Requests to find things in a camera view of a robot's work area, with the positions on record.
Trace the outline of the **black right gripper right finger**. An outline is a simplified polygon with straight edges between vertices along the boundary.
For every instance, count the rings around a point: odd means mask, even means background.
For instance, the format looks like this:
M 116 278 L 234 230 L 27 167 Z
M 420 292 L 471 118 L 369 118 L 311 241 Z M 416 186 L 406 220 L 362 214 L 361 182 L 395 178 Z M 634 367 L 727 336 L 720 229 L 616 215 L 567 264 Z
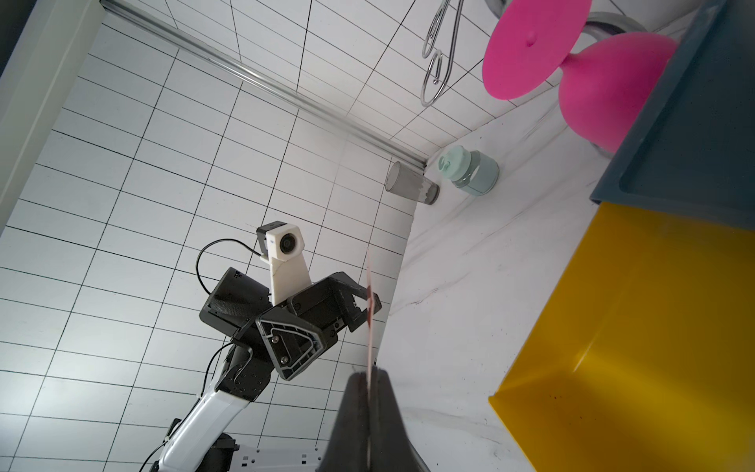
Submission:
M 387 371 L 373 367 L 370 383 L 370 470 L 429 471 L 409 440 Z

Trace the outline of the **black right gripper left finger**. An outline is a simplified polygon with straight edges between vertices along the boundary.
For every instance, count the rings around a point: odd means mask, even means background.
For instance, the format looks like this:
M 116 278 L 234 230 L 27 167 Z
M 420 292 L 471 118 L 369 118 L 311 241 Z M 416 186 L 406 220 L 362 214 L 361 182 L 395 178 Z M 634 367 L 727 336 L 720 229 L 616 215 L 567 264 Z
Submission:
M 318 471 L 368 471 L 369 434 L 367 374 L 362 372 L 348 379 Z

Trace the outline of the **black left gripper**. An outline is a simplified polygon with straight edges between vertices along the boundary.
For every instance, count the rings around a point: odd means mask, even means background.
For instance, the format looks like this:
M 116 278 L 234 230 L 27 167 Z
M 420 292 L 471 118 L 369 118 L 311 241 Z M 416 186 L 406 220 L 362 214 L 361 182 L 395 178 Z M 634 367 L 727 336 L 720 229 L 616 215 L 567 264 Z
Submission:
M 377 314 L 383 304 L 375 297 Z M 292 380 L 335 346 L 342 330 L 358 330 L 367 318 L 367 287 L 343 271 L 275 305 L 265 285 L 228 269 L 200 311 L 233 345 L 222 369 L 227 381 L 268 381 L 273 371 Z

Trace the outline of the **red postcard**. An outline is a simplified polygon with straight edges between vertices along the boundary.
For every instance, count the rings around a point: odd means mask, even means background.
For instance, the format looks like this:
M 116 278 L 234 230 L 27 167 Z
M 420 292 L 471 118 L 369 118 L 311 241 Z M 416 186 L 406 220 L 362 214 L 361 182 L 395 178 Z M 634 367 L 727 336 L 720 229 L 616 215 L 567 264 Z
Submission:
M 373 289 L 373 277 L 372 277 L 372 259 L 371 259 L 371 253 L 368 249 L 367 251 L 367 258 L 366 258 L 366 281 L 367 281 L 367 291 L 368 291 L 368 318 L 367 318 L 367 325 L 368 325 L 368 369 L 367 369 L 367 392 L 368 395 L 371 392 L 371 386 L 372 386 L 372 375 L 373 375 L 373 367 L 375 365 L 375 356 L 374 356 L 374 329 L 373 329 L 373 323 L 374 323 L 374 316 L 376 311 L 376 297 L 375 292 Z

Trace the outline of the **yellow top drawer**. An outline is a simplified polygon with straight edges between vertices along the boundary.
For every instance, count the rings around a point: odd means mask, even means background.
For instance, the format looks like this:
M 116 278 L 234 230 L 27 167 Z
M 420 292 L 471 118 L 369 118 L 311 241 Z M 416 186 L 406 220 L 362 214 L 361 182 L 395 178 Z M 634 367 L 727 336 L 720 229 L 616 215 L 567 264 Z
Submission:
M 491 406 L 539 471 L 754 467 L 754 234 L 602 204 Z

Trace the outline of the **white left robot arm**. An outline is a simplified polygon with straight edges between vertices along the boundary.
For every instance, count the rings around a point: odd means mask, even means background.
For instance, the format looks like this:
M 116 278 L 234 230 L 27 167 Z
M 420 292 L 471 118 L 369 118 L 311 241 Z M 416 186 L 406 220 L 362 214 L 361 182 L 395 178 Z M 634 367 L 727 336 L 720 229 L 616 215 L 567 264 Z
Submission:
M 271 376 L 295 379 L 336 344 L 342 330 L 358 330 L 381 308 L 372 287 L 343 271 L 273 304 L 265 285 L 230 267 L 200 312 L 204 323 L 230 338 L 222 370 L 191 411 L 173 421 L 143 467 L 229 470 L 239 446 L 225 430 L 258 400 Z

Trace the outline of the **teal drawer cabinet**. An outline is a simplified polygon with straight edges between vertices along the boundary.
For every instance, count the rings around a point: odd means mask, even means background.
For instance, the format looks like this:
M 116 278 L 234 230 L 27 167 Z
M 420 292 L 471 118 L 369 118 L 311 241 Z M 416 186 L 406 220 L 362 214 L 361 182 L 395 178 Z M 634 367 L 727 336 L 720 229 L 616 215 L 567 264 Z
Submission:
M 753 229 L 753 2 L 698 10 L 591 199 Z

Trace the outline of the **mint green jar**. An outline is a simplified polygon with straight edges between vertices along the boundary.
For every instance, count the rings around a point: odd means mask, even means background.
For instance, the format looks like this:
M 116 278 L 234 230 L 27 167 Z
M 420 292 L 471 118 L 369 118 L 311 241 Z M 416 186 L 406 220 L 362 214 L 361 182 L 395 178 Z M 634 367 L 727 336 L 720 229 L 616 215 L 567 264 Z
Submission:
M 457 189 L 474 197 L 489 193 L 499 180 L 499 165 L 494 159 L 461 146 L 440 157 L 438 171 Z

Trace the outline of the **pink silicone goblet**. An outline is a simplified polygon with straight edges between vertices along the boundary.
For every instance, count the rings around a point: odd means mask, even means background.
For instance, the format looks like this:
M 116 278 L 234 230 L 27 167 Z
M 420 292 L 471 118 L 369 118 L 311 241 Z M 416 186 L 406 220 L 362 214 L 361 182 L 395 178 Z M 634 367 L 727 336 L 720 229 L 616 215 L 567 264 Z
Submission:
M 590 9 L 588 1 L 511 2 L 489 41 L 483 84 L 493 98 L 515 100 L 562 70 L 558 100 L 566 124 L 616 153 L 678 44 L 637 31 L 611 35 L 575 53 Z

